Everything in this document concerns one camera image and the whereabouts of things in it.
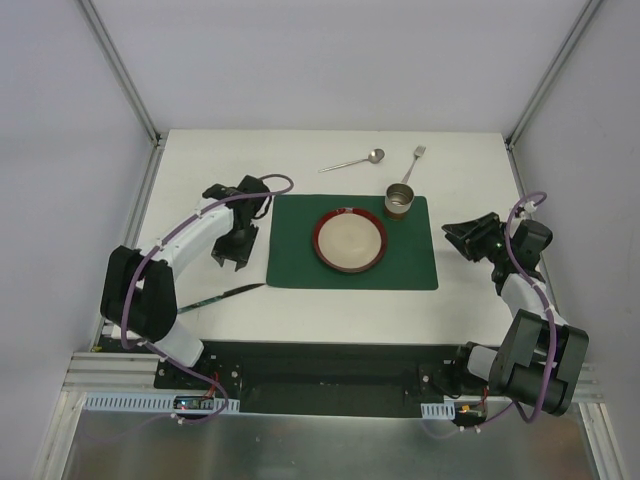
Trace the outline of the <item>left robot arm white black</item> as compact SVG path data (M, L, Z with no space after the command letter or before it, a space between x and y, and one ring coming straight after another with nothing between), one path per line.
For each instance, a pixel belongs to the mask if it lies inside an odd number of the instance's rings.
M245 267L258 234L254 222L272 196L263 177L247 175L236 187L215 184L167 233L143 247L119 246L111 253L100 312L120 327L126 347L132 332L177 361L176 375L188 388L209 382L212 367L201 358L204 344L178 320L175 281L207 249L219 265Z

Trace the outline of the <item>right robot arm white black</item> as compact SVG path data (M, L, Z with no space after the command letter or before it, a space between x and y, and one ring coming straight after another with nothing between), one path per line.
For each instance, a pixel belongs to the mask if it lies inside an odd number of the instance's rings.
M589 345L588 334L557 314L537 270L541 253L553 239L552 231L534 220L524 220L512 236L496 213L442 227L445 238L472 262L493 265L491 280L508 306L513 321L498 348L469 342L458 348L445 384L453 393L473 394L486 386L517 404L563 415L569 408Z

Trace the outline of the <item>dark green placemat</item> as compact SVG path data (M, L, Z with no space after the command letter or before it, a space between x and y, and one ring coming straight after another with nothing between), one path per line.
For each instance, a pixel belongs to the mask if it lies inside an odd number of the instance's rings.
M401 220L382 196L275 199L266 281L290 289L433 291L438 277L426 199Z

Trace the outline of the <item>black knife green handle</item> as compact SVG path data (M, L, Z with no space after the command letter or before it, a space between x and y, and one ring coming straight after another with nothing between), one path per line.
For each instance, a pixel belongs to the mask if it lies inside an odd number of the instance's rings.
M252 284L247 284L247 285L243 285L243 286L239 286L236 288L233 288L231 290L225 291L224 293L221 293L219 295L204 299L204 300L200 300L198 302L183 306L183 307L179 307L177 310L177 314L181 315L181 314L185 314L187 312L190 311L194 311L203 307L206 307L208 305L220 302L222 300L225 300L227 298L233 297L235 295L239 295L245 292L249 292L251 290L260 288L262 286L265 286L265 283L252 283Z

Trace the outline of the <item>red rimmed beige plate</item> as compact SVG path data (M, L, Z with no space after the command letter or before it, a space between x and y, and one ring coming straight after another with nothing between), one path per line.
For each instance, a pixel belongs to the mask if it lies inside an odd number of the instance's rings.
M338 272L357 274L376 266L388 247L381 220L368 210L343 207L323 215L312 232L316 256Z

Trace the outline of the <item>steel cup brown base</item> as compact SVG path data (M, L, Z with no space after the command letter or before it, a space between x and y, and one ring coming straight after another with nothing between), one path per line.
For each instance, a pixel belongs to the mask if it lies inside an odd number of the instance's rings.
M389 185L384 197L384 214L392 220L402 220L408 214L415 198L413 189L406 183Z

